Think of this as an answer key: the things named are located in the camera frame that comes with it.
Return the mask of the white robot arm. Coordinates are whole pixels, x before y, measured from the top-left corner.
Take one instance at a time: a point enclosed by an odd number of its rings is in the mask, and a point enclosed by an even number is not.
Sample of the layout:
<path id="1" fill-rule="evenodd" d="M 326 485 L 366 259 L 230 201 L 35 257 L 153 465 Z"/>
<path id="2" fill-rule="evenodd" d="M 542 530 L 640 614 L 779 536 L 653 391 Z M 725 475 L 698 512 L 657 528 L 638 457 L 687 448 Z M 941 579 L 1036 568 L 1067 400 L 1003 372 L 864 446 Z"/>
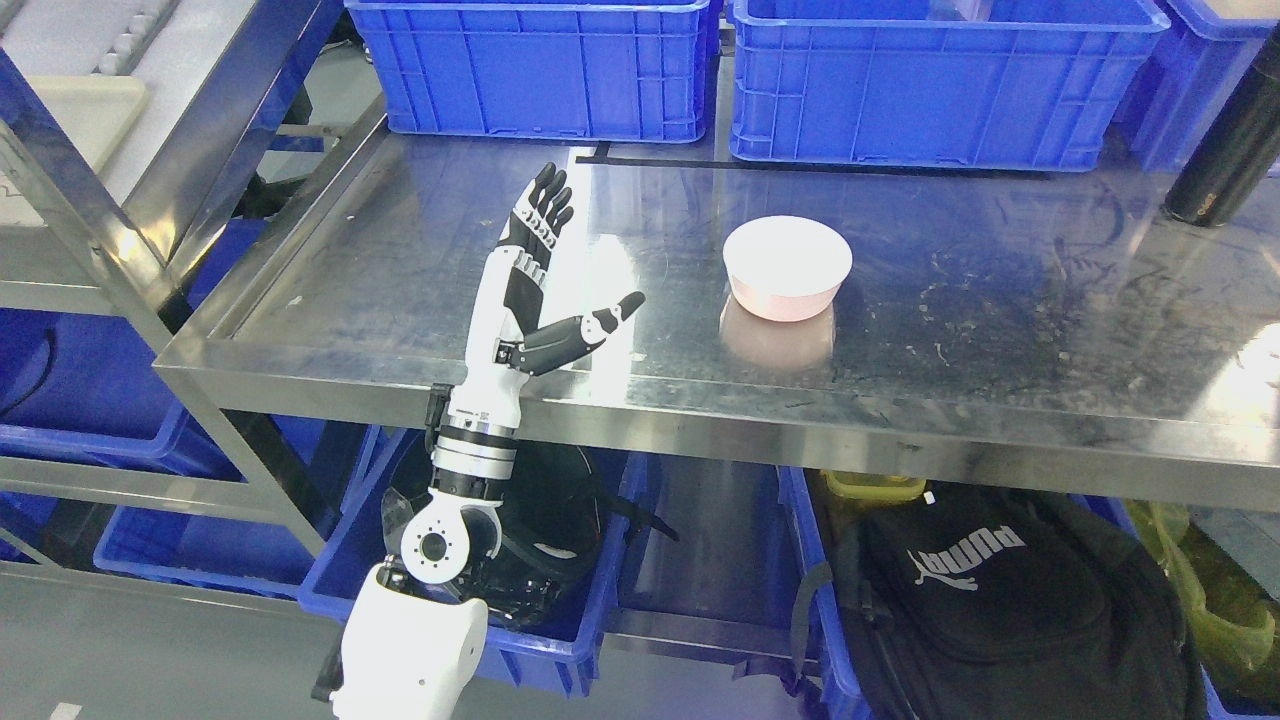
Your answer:
<path id="1" fill-rule="evenodd" d="M 500 550 L 515 439 L 410 430 L 380 501 L 385 556 L 367 571 L 314 696 L 337 719 L 449 719 L 483 659 L 489 607 L 444 600 Z"/>

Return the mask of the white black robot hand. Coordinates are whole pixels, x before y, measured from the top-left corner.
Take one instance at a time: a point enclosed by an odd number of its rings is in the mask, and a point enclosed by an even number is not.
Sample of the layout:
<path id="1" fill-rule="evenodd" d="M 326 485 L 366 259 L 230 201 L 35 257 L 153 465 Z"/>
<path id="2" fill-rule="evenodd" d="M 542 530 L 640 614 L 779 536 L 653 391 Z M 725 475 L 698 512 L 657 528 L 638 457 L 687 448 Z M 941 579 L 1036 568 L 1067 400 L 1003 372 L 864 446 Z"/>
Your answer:
<path id="1" fill-rule="evenodd" d="M 486 256 L 463 352 L 465 379 L 445 418 L 463 430 L 513 436 L 529 378 L 586 357 L 646 301 L 634 291 L 611 306 L 543 325 L 545 284 L 562 231 L 573 217 L 567 173 L 547 163 L 512 206 Z"/>

